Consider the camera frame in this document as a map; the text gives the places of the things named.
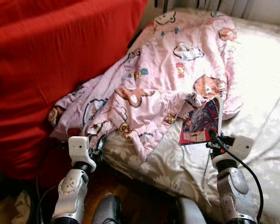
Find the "cartoon print blanket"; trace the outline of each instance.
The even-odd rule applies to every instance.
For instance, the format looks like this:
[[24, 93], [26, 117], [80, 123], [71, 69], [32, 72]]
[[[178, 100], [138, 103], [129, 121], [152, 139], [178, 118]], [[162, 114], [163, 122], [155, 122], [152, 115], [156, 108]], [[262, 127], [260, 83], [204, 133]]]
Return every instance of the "cartoon print blanket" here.
[[237, 33], [228, 16], [172, 11], [153, 26], [153, 38], [55, 104], [49, 113], [55, 126], [51, 137], [88, 135], [95, 148], [103, 134], [119, 129], [144, 161], [187, 107], [221, 95], [224, 119], [239, 111], [233, 61]]

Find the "book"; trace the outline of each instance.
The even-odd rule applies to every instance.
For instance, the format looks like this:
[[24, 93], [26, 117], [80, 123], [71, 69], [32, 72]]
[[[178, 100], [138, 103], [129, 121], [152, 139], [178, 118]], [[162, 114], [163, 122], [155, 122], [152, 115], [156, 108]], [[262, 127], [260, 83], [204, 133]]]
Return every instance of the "book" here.
[[182, 123], [179, 144], [209, 142], [209, 129], [221, 133], [222, 114], [223, 100], [220, 97], [215, 97], [202, 106], [188, 111]]

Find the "white bedsheet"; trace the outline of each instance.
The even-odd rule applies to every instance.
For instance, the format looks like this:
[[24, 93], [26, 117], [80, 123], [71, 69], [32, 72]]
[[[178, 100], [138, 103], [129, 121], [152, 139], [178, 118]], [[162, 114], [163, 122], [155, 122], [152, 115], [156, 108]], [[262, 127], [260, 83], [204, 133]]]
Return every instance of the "white bedsheet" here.
[[[207, 13], [187, 10], [192, 14]], [[233, 20], [240, 42], [236, 58], [244, 106], [236, 117], [223, 123], [223, 132], [254, 138], [244, 162], [256, 173], [264, 192], [261, 222], [280, 224], [280, 27]], [[147, 41], [152, 32], [152, 27], [145, 29], [131, 50]], [[133, 143], [115, 132], [106, 145], [106, 160], [131, 178], [195, 200], [202, 212], [221, 221], [217, 171], [210, 159], [207, 164], [209, 150], [205, 144], [179, 146], [181, 125], [180, 120], [172, 125], [144, 163], [137, 158]], [[243, 171], [253, 192], [253, 206], [258, 208], [256, 184]]]

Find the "red fabric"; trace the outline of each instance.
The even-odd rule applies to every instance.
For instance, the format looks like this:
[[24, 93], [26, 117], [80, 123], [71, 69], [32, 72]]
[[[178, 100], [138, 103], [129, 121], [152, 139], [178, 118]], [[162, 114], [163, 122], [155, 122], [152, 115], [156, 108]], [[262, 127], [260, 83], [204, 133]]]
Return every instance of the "red fabric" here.
[[[0, 0], [0, 171], [32, 180], [51, 147], [47, 113], [126, 52], [147, 0]], [[52, 149], [41, 179], [70, 167]]]

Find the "comic book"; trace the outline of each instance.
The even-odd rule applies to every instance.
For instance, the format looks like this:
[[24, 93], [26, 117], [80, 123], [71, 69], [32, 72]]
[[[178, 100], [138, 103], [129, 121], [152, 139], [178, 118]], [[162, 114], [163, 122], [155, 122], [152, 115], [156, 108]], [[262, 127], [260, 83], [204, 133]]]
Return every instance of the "comic book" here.
[[209, 129], [221, 133], [223, 100], [213, 98], [198, 108], [192, 108], [182, 123], [180, 145], [210, 141]]

